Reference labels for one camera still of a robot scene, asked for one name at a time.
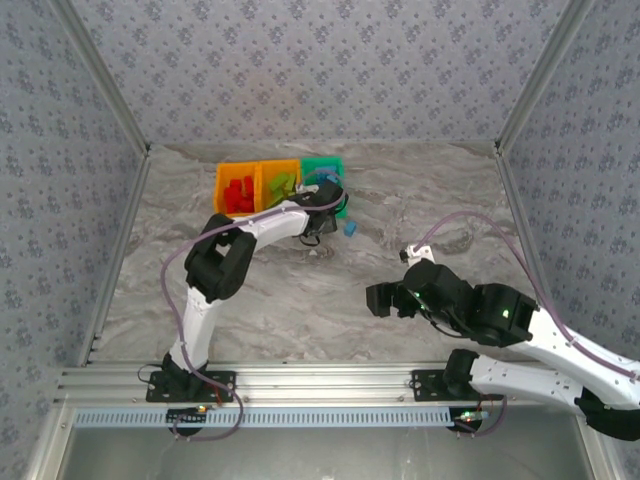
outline plastic bin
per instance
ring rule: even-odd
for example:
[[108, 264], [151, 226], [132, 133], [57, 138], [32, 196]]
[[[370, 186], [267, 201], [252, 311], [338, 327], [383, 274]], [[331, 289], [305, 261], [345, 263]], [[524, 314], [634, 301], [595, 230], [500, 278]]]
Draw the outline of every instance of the plastic bin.
[[258, 163], [261, 187], [256, 192], [260, 192], [260, 208], [266, 210], [273, 200], [274, 194], [269, 187], [271, 181], [281, 173], [296, 176], [296, 185], [300, 183], [300, 160], [297, 158], [287, 158], [283, 160], [262, 160]]
[[[302, 178], [313, 172], [316, 168], [327, 166], [335, 167], [336, 173], [340, 175], [340, 177], [344, 178], [344, 166], [342, 165], [342, 159], [340, 157], [306, 157], [300, 159]], [[304, 184], [315, 185], [317, 181], [318, 180], [316, 179], [315, 175], [312, 175], [304, 181]], [[347, 208], [348, 207], [345, 207], [340, 213], [336, 215], [336, 217], [345, 218], [347, 216]]]
[[213, 210], [216, 213], [224, 213], [228, 217], [246, 217], [251, 213], [227, 213], [227, 204], [224, 201], [224, 189], [229, 186], [231, 180], [238, 178], [243, 180], [249, 175], [253, 179], [253, 206], [255, 212], [260, 212], [262, 206], [262, 184], [259, 162], [219, 163], [216, 173], [216, 187], [213, 192]]

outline wire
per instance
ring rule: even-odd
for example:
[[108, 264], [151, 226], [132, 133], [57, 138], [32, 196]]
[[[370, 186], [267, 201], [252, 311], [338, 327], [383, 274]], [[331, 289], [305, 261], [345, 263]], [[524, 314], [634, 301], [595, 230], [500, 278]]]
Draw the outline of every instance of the wire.
[[433, 328], [435, 328], [437, 331], [439, 331], [441, 334], [443, 334], [444, 336], [446, 336], [446, 337], [451, 337], [451, 338], [467, 338], [467, 337], [465, 337], [464, 335], [452, 335], [451, 333], [449, 333], [449, 332], [446, 332], [446, 331], [442, 330], [442, 329], [438, 326], [438, 324], [437, 324], [436, 322], [434, 322], [433, 320], [431, 321], [431, 326], [432, 326]]
[[[316, 243], [305, 242], [303, 238], [315, 238]], [[305, 247], [317, 247], [318, 245], [320, 245], [320, 237], [318, 235], [314, 235], [313, 237], [305, 237], [303, 235], [299, 235], [298, 240], [300, 240], [300, 243], [303, 244]]]
[[344, 196], [344, 204], [340, 208], [338, 208], [334, 213], [337, 215], [340, 212], [342, 212], [342, 210], [347, 208], [347, 203], [349, 203], [349, 194], [348, 193], [345, 194], [345, 196]]
[[142, 383], [146, 383], [147, 385], [149, 385], [151, 382], [149, 380], [145, 380], [140, 376], [142, 369], [145, 367], [162, 367], [162, 365], [160, 365], [159, 363], [145, 363], [138, 369], [138, 380], [140, 380]]
[[480, 400], [476, 407], [477, 412], [482, 411], [482, 402], [491, 402], [491, 410], [489, 410], [489, 416], [491, 416], [493, 414], [493, 399], [489, 395], [480, 395]]
[[440, 328], [440, 326], [439, 326], [439, 325], [438, 325], [434, 320], [432, 320], [431, 318], [429, 318], [429, 317], [427, 316], [427, 314], [426, 314], [426, 313], [424, 313], [424, 311], [423, 311], [423, 310], [420, 310], [420, 313], [421, 313], [421, 314], [422, 314], [422, 316], [425, 318], [425, 320], [427, 320], [427, 321], [431, 324], [431, 326], [432, 326], [433, 328], [435, 328], [437, 331], [439, 331], [441, 334], [443, 334], [443, 335], [445, 335], [445, 336], [447, 336], [447, 337], [451, 337], [451, 338], [467, 338], [467, 337], [465, 337], [465, 336], [464, 336], [464, 335], [462, 335], [462, 334], [460, 334], [460, 335], [453, 335], [453, 334], [451, 334], [451, 333], [449, 333], [449, 332], [446, 332], [445, 330], [441, 329], [441, 328]]
[[216, 403], [218, 404], [218, 406], [222, 405], [222, 398], [220, 397], [220, 390], [218, 390], [218, 387], [215, 387], [213, 385], [207, 385], [207, 387], [213, 389], [213, 391], [216, 394]]
[[460, 327], [462, 330], [467, 332], [469, 335], [473, 334], [473, 330], [471, 330], [462, 320], [460, 320], [456, 316], [456, 314], [450, 310], [450, 308], [446, 308], [446, 309], [444, 309], [442, 311], [445, 312], [449, 316], [450, 319], [452, 319], [454, 322], [456, 322], [456, 325], [458, 325], [458, 327]]
[[447, 215], [442, 220], [440, 220], [438, 223], [436, 223], [426, 233], [426, 235], [422, 238], [422, 240], [420, 240], [420, 242], [418, 242], [418, 244], [414, 247], [414, 250], [419, 250], [420, 248], [422, 248], [431, 239], [431, 237], [433, 237], [433, 235], [440, 229], [440, 227], [442, 227], [446, 223], [449, 223], [450, 221], [455, 220], [456, 218], [459, 218], [459, 217], [475, 217], [475, 218], [479, 218], [480, 220], [482, 220], [485, 223], [489, 224], [491, 226], [491, 228], [500, 236], [500, 238], [509, 247], [509, 250], [511, 250], [511, 253], [513, 253], [513, 255], [518, 260], [518, 263], [520, 264], [520, 266], [522, 267], [524, 272], [527, 274], [527, 277], [529, 277], [529, 281], [531, 282], [531, 285], [533, 285], [533, 289], [536, 292], [536, 295], [538, 296], [538, 298], [540, 299], [540, 303], [542, 303], [542, 306], [549, 312], [549, 315], [551, 316], [551, 319], [553, 320], [553, 323], [555, 323], [555, 325], [558, 328], [558, 330], [560, 330], [560, 333], [562, 333], [564, 338], [571, 345], [573, 345], [576, 348], [576, 350], [578, 350], [584, 356], [586, 356], [590, 360], [593, 360], [597, 364], [602, 365], [603, 367], [606, 367], [609, 370], [612, 370], [612, 371], [614, 371], [616, 373], [619, 373], [620, 375], [624, 375], [625, 377], [630, 378], [632, 381], [634, 381], [634, 380], [636, 380], [638, 378], [638, 374], [637, 373], [632, 372], [631, 370], [627, 370], [625, 368], [619, 367], [618, 365], [614, 365], [613, 363], [611, 363], [611, 362], [609, 362], [609, 361], [607, 361], [607, 360], [605, 360], [603, 358], [600, 358], [598, 355], [594, 354], [593, 352], [591, 352], [590, 350], [588, 350], [587, 348], [582, 346], [578, 342], [578, 338], [572, 336], [571, 333], [569, 333], [569, 330], [567, 329], [567, 326], [562, 322], [562, 320], [560, 320], [560, 315], [558, 314], [557, 310], [553, 306], [553, 303], [547, 297], [547, 295], [544, 293], [542, 287], [540, 286], [538, 281], [533, 276], [533, 273], [531, 272], [531, 270], [527, 266], [527, 262], [525, 261], [524, 257], [520, 254], [520, 252], [518, 251], [516, 246], [513, 244], [511, 239], [509, 239], [509, 237], [507, 237], [507, 235], [502, 231], [502, 229], [498, 226], [498, 224], [495, 223], [493, 220], [491, 220], [486, 215], [483, 215], [482, 213], [467, 211], [467, 210], [463, 210], [463, 211], [460, 211], [460, 212], [455, 212], [455, 213], [452, 213], [450, 215]]
[[[318, 172], [320, 173], [327, 173], [329, 175], [332, 175], [334, 177], [336, 177], [338, 180], [340, 180], [341, 184], [344, 185], [344, 179], [342, 177], [340, 177], [338, 174], [336, 174], [335, 172], [328, 170], [328, 169], [322, 169], [322, 168], [318, 168], [316, 170], [313, 170], [312, 172], [310, 172], [308, 175], [306, 175], [302, 181], [301, 184], [304, 184], [304, 181], [309, 178], [311, 175], [316, 175]], [[187, 365], [187, 368], [189, 369], [189, 371], [191, 372], [191, 374], [202, 380], [204, 383], [207, 383], [209, 385], [213, 385], [214, 387], [218, 387], [221, 390], [224, 390], [225, 392], [227, 392], [229, 395], [231, 395], [231, 397], [238, 402], [238, 418], [236, 420], [236, 422], [233, 424], [233, 426], [231, 428], [229, 428], [228, 430], [226, 430], [225, 432], [218, 434], [218, 435], [211, 435], [211, 436], [207, 436], [207, 437], [185, 437], [183, 435], [180, 435], [177, 432], [177, 424], [178, 424], [178, 420], [180, 419], [180, 417], [178, 417], [176, 419], [176, 422], [174, 423], [174, 428], [173, 428], [173, 433], [176, 435], [176, 438], [180, 438], [183, 440], [189, 440], [191, 442], [207, 442], [207, 441], [215, 441], [215, 440], [222, 440], [224, 438], [230, 437], [231, 435], [233, 435], [239, 428], [240, 428], [240, 423], [242, 422], [242, 419], [244, 417], [244, 404], [242, 403], [242, 399], [240, 398], [240, 396], [236, 393], [235, 390], [233, 390], [232, 388], [227, 387], [224, 383], [220, 383], [217, 382], [215, 380], [212, 380], [208, 377], [206, 377], [205, 375], [203, 375], [202, 373], [200, 373], [194, 366], [193, 363], [191, 363], [191, 359], [189, 358], [189, 354], [187, 352], [187, 342], [185, 340], [185, 335], [184, 335], [184, 323], [183, 323], [183, 319], [182, 319], [182, 315], [180, 315], [180, 312], [178, 311], [178, 307], [176, 306], [175, 302], [173, 301], [173, 299], [171, 298], [171, 295], [169, 294], [169, 288], [167, 287], [167, 270], [169, 269], [169, 265], [171, 265], [171, 262], [173, 262], [176, 258], [178, 258], [178, 256], [180, 254], [182, 254], [183, 252], [185, 252], [186, 250], [192, 248], [194, 245], [200, 243], [203, 240], [206, 240], [207, 238], [213, 237], [214, 235], [217, 235], [219, 233], [223, 233], [226, 232], [228, 230], [232, 230], [234, 228], [238, 228], [238, 227], [242, 227], [244, 225], [249, 225], [249, 224], [254, 224], [256, 222], [260, 222], [261, 220], [264, 220], [266, 218], [272, 217], [273, 215], [279, 215], [281, 213], [286, 213], [286, 212], [321, 212], [324, 210], [330, 210], [334, 207], [337, 207], [338, 205], [340, 205], [340, 203], [345, 199], [347, 195], [347, 192], [344, 190], [344, 187], [342, 189], [342, 192], [340, 194], [340, 197], [331, 203], [328, 203], [327, 205], [320, 205], [320, 206], [301, 206], [301, 205], [292, 205], [292, 206], [288, 206], [288, 207], [281, 207], [281, 208], [272, 208], [271, 210], [267, 210], [266, 212], [257, 214], [257, 215], [253, 215], [250, 219], [240, 219], [237, 220], [235, 222], [229, 223], [227, 225], [222, 225], [218, 228], [214, 228], [213, 230], [209, 230], [208, 232], [203, 233], [202, 235], [197, 236], [196, 238], [193, 238], [191, 240], [188, 240], [186, 242], [184, 242], [182, 245], [180, 245], [176, 250], [173, 251], [173, 253], [171, 253], [167, 259], [162, 263], [162, 267], [160, 268], [160, 287], [162, 288], [162, 295], [164, 296], [167, 305], [169, 305], [169, 308], [171, 309], [171, 312], [173, 314], [173, 319], [174, 322], [176, 324], [176, 328], [178, 330], [178, 338], [180, 340], [180, 351], [182, 353], [182, 357], [184, 358], [184, 363]]]
[[504, 418], [506, 417], [506, 415], [507, 415], [507, 397], [504, 396], [502, 397], [502, 409], [500, 410], [500, 414], [498, 415], [498, 418], [493, 423], [493, 425], [491, 425], [486, 430], [482, 430], [481, 432], [478, 432], [477, 430], [471, 428], [469, 425], [465, 425], [463, 422], [460, 422], [458, 420], [454, 420], [453, 423], [456, 426], [463, 428], [464, 430], [467, 430], [469, 432], [469, 433], [458, 432], [460, 435], [463, 435], [465, 437], [471, 437], [471, 438], [480, 438], [480, 437], [486, 437], [487, 435], [495, 432], [498, 429], [498, 427], [502, 425], [502, 422], [504, 422]]

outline gray marble table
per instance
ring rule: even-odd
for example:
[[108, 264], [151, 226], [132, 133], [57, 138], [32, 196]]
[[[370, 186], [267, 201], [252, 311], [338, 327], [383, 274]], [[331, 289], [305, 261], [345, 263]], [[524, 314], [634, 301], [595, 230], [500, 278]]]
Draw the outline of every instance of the gray marble table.
[[[446, 360], [455, 347], [421, 318], [375, 318], [365, 287], [402, 278], [398, 251], [444, 215], [471, 209], [517, 234], [491, 148], [440, 143], [153, 146], [150, 170], [116, 292], [94, 360], [160, 359], [175, 327], [158, 283], [171, 251], [197, 235], [212, 210], [216, 163], [339, 155], [346, 167], [352, 238], [327, 235], [309, 248], [287, 239], [258, 252], [240, 292], [218, 320], [215, 360]], [[502, 241], [477, 220], [461, 219], [437, 234], [433, 247], [472, 283], [502, 282], [529, 294], [528, 281]], [[184, 257], [169, 270], [180, 309], [186, 294]]]

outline blue block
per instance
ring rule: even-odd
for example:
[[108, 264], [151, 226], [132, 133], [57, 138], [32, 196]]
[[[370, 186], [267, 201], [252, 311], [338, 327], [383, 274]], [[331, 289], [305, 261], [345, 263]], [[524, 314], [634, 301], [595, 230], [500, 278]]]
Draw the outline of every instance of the blue block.
[[[336, 167], [335, 165], [323, 165], [322, 167], [318, 167], [318, 168], [323, 170], [329, 170], [334, 173], [338, 173], [338, 167]], [[319, 172], [316, 174], [316, 183], [318, 185], [322, 185], [327, 180], [333, 183], [338, 183], [338, 179], [336, 177], [334, 177], [333, 175], [329, 175], [326, 172]]]
[[353, 234], [356, 233], [357, 227], [358, 226], [356, 225], [356, 222], [354, 222], [353, 220], [347, 222], [347, 224], [344, 226], [344, 234], [347, 237], [353, 237]]

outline patterned wallpaper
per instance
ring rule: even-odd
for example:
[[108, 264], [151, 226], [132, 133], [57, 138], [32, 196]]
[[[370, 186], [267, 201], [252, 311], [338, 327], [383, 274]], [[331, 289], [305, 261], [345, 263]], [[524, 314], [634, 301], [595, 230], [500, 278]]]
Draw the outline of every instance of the patterned wallpaper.
[[[640, 4], [596, 3], [509, 153], [565, 321], [640, 358]], [[629, 478], [640, 449], [626, 445]]]
[[45, 0], [0, 2], [0, 478], [77, 360], [137, 167]]
[[77, 0], [151, 143], [493, 139], [566, 0]]

